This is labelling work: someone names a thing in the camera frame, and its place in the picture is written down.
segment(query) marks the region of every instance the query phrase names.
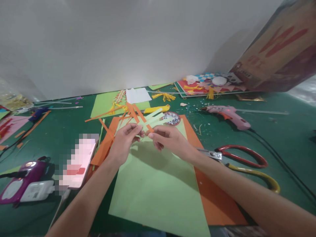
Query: purple device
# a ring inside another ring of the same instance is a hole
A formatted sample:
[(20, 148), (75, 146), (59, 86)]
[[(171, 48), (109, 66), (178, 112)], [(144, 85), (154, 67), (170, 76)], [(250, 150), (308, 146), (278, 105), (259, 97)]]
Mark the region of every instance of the purple device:
[(218, 113), (223, 115), (224, 119), (229, 119), (232, 121), (237, 126), (238, 130), (247, 130), (251, 127), (250, 123), (235, 113), (236, 109), (232, 106), (212, 105), (205, 107), (204, 110), (210, 113)]
[(0, 195), (0, 204), (19, 203), (27, 186), (37, 182), (46, 168), (46, 162), (30, 161), (21, 166), (19, 171), (27, 171), (24, 178), (13, 178)]

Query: yellow tassel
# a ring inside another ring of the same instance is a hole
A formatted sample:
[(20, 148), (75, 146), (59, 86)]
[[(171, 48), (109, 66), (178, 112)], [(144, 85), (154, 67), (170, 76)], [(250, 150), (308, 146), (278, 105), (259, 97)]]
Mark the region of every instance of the yellow tassel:
[[(112, 105), (112, 107), (110, 108), (110, 110), (114, 109), (114, 107), (115, 107), (115, 102), (113, 101), (113, 105)], [(112, 112), (110, 112), (109, 114), (110, 114), (110, 115), (114, 115), (114, 114), (115, 114), (115, 111), (112, 111)]]
[(189, 90), (193, 91), (193, 90), (201, 90), (201, 89), (203, 89), (204, 87), (200, 87), (200, 86), (189, 87), (189, 86), (185, 85), (183, 88), (184, 88), (184, 89), (189, 89)]
[(155, 94), (155, 95), (152, 95), (152, 98), (153, 99), (156, 99), (157, 97), (163, 95), (164, 96), (164, 102), (167, 101), (172, 101), (172, 100), (175, 100), (175, 96), (173, 96), (173, 94), (167, 94), (167, 93), (161, 93), (161, 94)]
[(215, 91), (210, 87), (210, 90), (208, 91), (206, 98), (207, 99), (214, 99), (214, 92)]

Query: red scissors handle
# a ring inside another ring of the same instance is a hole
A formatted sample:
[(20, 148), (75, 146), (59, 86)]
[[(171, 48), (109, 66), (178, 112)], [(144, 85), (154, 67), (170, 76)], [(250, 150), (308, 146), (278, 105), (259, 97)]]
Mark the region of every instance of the red scissors handle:
[[(246, 160), (246, 159), (243, 159), (243, 158), (240, 158), (239, 156), (236, 156), (234, 154), (231, 154), (227, 151), (225, 151), (226, 149), (229, 149), (229, 148), (236, 148), (236, 149), (240, 149), (240, 150), (243, 150), (249, 154), (251, 154), (257, 161), (258, 161), (258, 164), (256, 163), (253, 163), (249, 160)], [(238, 160), (242, 163), (245, 163), (247, 165), (250, 165), (250, 166), (253, 166), (253, 167), (256, 167), (256, 168), (265, 168), (268, 166), (268, 162), (266, 161), (265, 158), (263, 158), (260, 154), (258, 154), (257, 152), (245, 147), (245, 146), (240, 146), (240, 145), (226, 145), (226, 146), (222, 146), (220, 148), (217, 148), (224, 156), (228, 156), (228, 157), (231, 157), (235, 160)]]

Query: light green paper sheet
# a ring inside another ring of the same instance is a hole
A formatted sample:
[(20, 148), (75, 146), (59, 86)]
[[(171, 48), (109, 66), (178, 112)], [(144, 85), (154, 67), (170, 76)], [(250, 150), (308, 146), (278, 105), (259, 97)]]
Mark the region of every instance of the light green paper sheet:
[[(177, 128), (186, 136), (182, 121)], [(210, 236), (194, 167), (158, 152), (148, 137), (120, 167), (109, 214), (179, 236)]]
[[(108, 112), (113, 105), (113, 99), (117, 96), (118, 93), (119, 93), (119, 91), (115, 91), (115, 92), (107, 92), (107, 93), (97, 95), (95, 98), (95, 101), (94, 101), (94, 105), (93, 105), (90, 117), (93, 118), (95, 116), (98, 116), (100, 114), (104, 114), (104, 113)], [(120, 103), (120, 105), (125, 105), (125, 104), (126, 104), (126, 102), (123, 99), (122, 102)], [(149, 101), (137, 103), (136, 105), (140, 110), (150, 108)], [(122, 114), (124, 112), (125, 111), (123, 109), (118, 109), (115, 111), (115, 115), (119, 115), (119, 114)], [(112, 115), (106, 114), (100, 118), (104, 118), (104, 117), (108, 117), (108, 116), (112, 116)]]
[(1, 113), (0, 113), (0, 120), (3, 119), (3, 117), (4, 117), (5, 115), (7, 115), (8, 113), (10, 113), (10, 111), (1, 112)]
[(168, 85), (171, 85), (172, 83), (166, 83), (166, 84), (160, 84), (160, 85), (154, 85), (154, 86), (148, 86), (150, 89), (152, 89), (153, 91)]

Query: hot glue gun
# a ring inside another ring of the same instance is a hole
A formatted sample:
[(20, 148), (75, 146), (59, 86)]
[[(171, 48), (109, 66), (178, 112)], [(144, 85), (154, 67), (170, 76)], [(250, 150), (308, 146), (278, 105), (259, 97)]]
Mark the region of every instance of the hot glue gun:
[(238, 114), (236, 114), (236, 109), (232, 106), (212, 105), (201, 109), (206, 110), (209, 113), (218, 113), (223, 115), (224, 119), (229, 119), (232, 121), (237, 126), (238, 130), (247, 130), (250, 128), (250, 124)]

